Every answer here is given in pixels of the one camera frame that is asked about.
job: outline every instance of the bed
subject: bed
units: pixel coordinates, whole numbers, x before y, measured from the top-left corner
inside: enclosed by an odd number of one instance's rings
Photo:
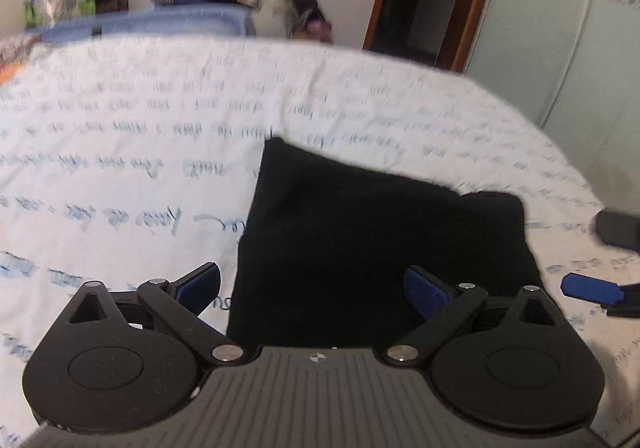
[[[640,426],[640,325],[559,291],[570,271],[637,282],[639,257],[597,243],[601,203],[517,110],[468,78],[375,54],[126,34],[35,45],[0,88],[0,447],[36,426],[21,373],[83,282],[133,290],[215,261],[222,291],[202,317],[225,330],[271,135],[459,192],[521,197],[546,288],[607,375],[593,429],[616,446]]]

